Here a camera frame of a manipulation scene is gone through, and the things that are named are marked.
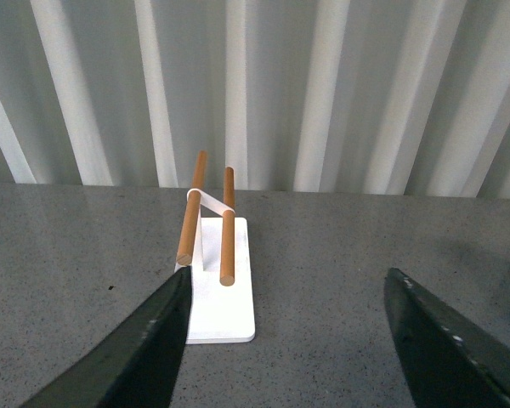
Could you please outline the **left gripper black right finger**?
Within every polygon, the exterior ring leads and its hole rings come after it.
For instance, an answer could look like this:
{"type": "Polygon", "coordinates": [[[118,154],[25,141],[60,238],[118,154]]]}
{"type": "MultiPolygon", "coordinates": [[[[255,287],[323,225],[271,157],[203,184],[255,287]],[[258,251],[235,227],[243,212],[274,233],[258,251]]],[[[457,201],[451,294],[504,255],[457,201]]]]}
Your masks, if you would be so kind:
{"type": "Polygon", "coordinates": [[[510,407],[510,348],[400,269],[384,302],[394,346],[418,407],[510,407]]]}

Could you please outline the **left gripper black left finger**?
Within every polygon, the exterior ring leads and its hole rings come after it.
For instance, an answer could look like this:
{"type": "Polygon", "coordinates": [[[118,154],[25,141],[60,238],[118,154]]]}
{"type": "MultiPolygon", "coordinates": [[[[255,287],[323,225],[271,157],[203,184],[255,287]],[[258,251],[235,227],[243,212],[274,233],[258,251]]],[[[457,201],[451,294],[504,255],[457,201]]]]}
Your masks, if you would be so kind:
{"type": "Polygon", "coordinates": [[[182,267],[26,407],[167,407],[188,334],[191,269],[182,267]]]}

